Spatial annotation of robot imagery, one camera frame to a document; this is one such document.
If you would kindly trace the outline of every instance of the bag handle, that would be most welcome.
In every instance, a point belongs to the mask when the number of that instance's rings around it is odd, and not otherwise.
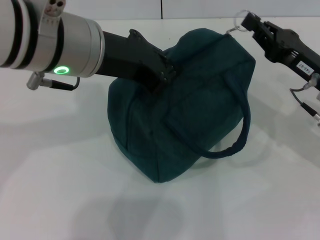
[[[190,135],[186,133],[186,130],[183,127],[181,127],[181,125],[178,124],[178,122],[176,122],[173,118],[170,118],[166,121],[167,126],[178,136],[180,141],[185,143],[193,152],[207,159],[221,159],[232,156],[240,152],[245,147],[248,139],[251,123],[251,112],[247,93],[244,91],[243,87],[237,82],[235,75],[233,75],[232,73],[225,73],[224,80],[229,89],[232,91],[235,98],[238,100],[243,114],[242,131],[237,141],[231,147],[218,152],[207,151],[197,146],[194,143],[194,141],[189,137]]]

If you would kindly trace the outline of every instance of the metal ring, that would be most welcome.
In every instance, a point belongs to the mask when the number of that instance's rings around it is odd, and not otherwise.
[[[244,10],[242,10],[242,11],[239,11],[239,12],[234,16],[234,18],[233,18],[233,24],[234,24],[234,27],[235,27],[237,30],[239,30],[240,32],[248,32],[247,29],[241,29],[240,26],[237,25],[237,18],[238,18],[241,14],[243,14],[243,13],[249,13],[249,14],[255,15],[252,11],[249,11],[249,10],[247,10],[247,9],[244,9]]]

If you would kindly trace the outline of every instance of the green light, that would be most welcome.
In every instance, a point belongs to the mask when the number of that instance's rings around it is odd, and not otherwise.
[[[60,66],[54,70],[55,74],[60,74],[60,75],[67,74],[68,72],[70,72],[70,69],[66,66]]]

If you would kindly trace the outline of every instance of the label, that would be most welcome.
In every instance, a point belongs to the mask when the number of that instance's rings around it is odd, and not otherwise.
[[[301,69],[303,72],[305,72],[306,74],[308,74],[309,76],[313,74],[315,71],[311,67],[309,67],[307,64],[305,64],[303,61],[300,61],[297,67]]]

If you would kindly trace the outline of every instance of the fabric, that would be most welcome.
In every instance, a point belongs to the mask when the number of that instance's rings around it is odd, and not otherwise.
[[[116,79],[108,96],[116,144],[156,183],[178,177],[200,157],[224,158],[243,149],[251,117],[247,91],[256,64],[229,34],[204,28],[187,33],[165,54],[182,72],[161,94]],[[209,152],[242,118],[233,146]]]

